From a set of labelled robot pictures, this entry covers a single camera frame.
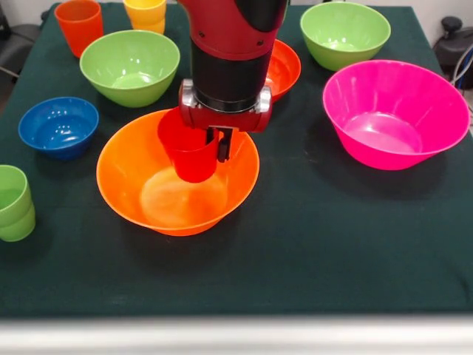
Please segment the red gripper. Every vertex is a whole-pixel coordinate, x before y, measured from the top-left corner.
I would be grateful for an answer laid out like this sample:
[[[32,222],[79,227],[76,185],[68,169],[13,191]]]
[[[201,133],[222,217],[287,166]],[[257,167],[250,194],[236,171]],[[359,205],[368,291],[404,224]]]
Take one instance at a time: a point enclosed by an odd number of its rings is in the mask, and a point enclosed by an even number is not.
[[[268,86],[263,86],[250,109],[241,112],[223,112],[201,104],[193,83],[181,83],[179,96],[183,123],[193,129],[206,129],[205,144],[218,145],[217,160],[220,163],[230,158],[232,129],[262,132],[269,124],[273,109],[272,92]]]

